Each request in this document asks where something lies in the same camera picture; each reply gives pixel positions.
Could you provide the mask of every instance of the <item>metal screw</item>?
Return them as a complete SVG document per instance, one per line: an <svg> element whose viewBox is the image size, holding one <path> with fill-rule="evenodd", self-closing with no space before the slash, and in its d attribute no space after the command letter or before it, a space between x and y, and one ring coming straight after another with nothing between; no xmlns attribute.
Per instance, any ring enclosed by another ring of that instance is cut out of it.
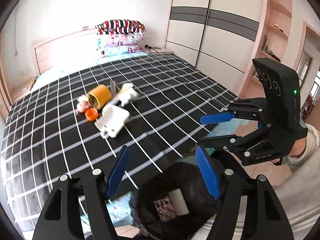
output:
<svg viewBox="0 0 320 240"><path fill-rule="evenodd" d="M101 170L100 169L94 169L93 171L92 171L92 174L93 175L99 175L101 173Z"/></svg>
<svg viewBox="0 0 320 240"><path fill-rule="evenodd" d="M65 181L65 180L68 179L68 177L69 177L68 175L63 174L63 175L60 176L60 180L61 180L61 181Z"/></svg>
<svg viewBox="0 0 320 240"><path fill-rule="evenodd" d="M258 176L258 179L259 179L260 181L266 181L266 180L267 180L267 177L264 176L264 175L259 175L259 176Z"/></svg>
<svg viewBox="0 0 320 240"><path fill-rule="evenodd" d="M224 170L224 173L225 173L226 175L231 176L231 175L233 175L233 170L232 170L232 169L226 169L226 170Z"/></svg>

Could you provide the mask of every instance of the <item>person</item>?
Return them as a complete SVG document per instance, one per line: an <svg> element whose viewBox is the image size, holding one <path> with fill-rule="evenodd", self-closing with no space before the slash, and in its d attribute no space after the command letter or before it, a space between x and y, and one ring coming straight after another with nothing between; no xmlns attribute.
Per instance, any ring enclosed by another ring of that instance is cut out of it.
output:
<svg viewBox="0 0 320 240"><path fill-rule="evenodd" d="M288 217L295 240L302 240L320 216L320 132L310 124L306 138L297 140L289 154L292 175L273 186ZM241 197L233 240L240 240L244 225L246 196ZM216 215L191 240L205 240Z"/></svg>

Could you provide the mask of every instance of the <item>gray stripe panel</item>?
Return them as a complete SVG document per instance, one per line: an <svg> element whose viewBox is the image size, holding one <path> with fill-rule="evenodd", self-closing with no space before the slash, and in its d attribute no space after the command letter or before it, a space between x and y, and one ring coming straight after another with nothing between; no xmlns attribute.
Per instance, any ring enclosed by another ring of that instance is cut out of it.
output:
<svg viewBox="0 0 320 240"><path fill-rule="evenodd" d="M246 27L243 27L241 25L238 25L238 24L234 24L234 23L230 23L230 22L226 22L223 20L209 17L207 25L212 26L212 27L216 27L216 28L228 31L228 32L232 32L234 34L245 37L251 41L256 40L257 32L250 30Z"/></svg>
<svg viewBox="0 0 320 240"><path fill-rule="evenodd" d="M195 14L172 13L170 20L205 24L205 16Z"/></svg>
<svg viewBox="0 0 320 240"><path fill-rule="evenodd" d="M171 13L187 13L206 16L207 12L208 9L202 7L175 6L171 8Z"/></svg>
<svg viewBox="0 0 320 240"><path fill-rule="evenodd" d="M248 19L246 17L242 17L240 15L233 14L233 13L210 10L209 17L235 23L256 32L258 31L258 28L259 28L258 22Z"/></svg>

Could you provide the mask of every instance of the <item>zipper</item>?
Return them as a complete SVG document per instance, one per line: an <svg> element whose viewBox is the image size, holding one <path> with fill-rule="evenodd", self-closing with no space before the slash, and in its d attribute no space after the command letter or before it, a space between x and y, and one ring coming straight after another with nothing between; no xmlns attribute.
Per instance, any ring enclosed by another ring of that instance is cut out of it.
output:
<svg viewBox="0 0 320 240"><path fill-rule="evenodd" d="M303 224L303 223L307 222L308 220L311 220L312 218L315 218L315 217L317 217L317 216L319 216L319 215L320 215L320 210L312 213L311 215L308 215L307 217L305 217L305 218L303 218L303 219L301 219L301 220L299 220L299 221L297 221L297 222L294 222L294 223L290 224L290 226L291 226L291 227L294 227L294 226Z"/></svg>

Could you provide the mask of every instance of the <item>nightstand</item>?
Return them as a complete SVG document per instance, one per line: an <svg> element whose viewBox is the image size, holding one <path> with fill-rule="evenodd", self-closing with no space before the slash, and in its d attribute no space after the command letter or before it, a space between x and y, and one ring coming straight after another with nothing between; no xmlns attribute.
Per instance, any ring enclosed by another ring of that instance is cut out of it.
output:
<svg viewBox="0 0 320 240"><path fill-rule="evenodd" d="M166 48L161 48L161 47L158 47L158 46L152 46L152 47L157 47L157 48L160 48L160 49L149 49L148 48L145 48L145 47L142 47L141 50L145 53L148 53L148 54L156 54L156 53L172 53L172 50L171 49L166 49Z"/></svg>
<svg viewBox="0 0 320 240"><path fill-rule="evenodd" d="M24 96L27 96L30 94L30 90L33 87L35 83L35 79L31 78L28 81L24 82L21 86L17 87L11 94L11 99L13 103L16 103L20 99L22 99Z"/></svg>

